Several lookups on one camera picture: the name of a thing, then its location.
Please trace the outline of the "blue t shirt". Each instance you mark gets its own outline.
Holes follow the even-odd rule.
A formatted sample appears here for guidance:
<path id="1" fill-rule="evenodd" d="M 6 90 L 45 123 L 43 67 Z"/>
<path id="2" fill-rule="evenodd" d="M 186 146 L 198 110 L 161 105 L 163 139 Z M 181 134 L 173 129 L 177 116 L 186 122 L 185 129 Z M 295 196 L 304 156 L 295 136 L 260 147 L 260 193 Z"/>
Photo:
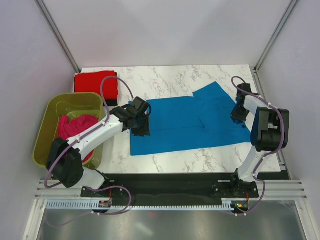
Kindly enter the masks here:
<path id="1" fill-rule="evenodd" d="M 192 96 L 150 99 L 149 136 L 130 135 L 131 156 L 250 142 L 251 131 L 231 118 L 235 102 L 217 83 Z"/>

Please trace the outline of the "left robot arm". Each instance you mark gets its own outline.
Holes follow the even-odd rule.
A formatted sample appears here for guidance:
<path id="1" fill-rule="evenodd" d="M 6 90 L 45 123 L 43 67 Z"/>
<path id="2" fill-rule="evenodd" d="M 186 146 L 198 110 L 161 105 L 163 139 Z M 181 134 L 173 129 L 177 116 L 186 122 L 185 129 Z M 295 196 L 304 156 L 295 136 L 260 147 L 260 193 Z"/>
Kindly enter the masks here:
<path id="1" fill-rule="evenodd" d="M 66 140 L 57 138 L 49 152 L 46 169 L 65 188 L 91 188 L 99 197 L 106 196 L 110 185 L 97 170 L 85 167 L 82 161 L 107 140 L 127 130 L 135 136 L 150 135 L 151 105 L 136 97 L 132 103 L 106 109 L 106 116 L 87 130 Z"/>

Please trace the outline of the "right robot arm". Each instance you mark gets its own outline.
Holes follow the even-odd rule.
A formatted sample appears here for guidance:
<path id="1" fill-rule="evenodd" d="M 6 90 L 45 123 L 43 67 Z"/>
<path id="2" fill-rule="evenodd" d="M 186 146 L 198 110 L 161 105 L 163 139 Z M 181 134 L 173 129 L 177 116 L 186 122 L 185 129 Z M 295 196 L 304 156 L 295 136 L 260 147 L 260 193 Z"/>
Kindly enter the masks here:
<path id="1" fill-rule="evenodd" d="M 289 141 L 289 110 L 275 108 L 270 103 L 263 102 L 259 95 L 239 93 L 231 119 L 242 124 L 250 113 L 254 115 L 250 133 L 251 149 L 243 164 L 235 170 L 234 181 L 229 184 L 229 191 L 235 197 L 240 197 L 247 191 L 247 186 L 257 180 L 269 156 L 284 149 Z"/>

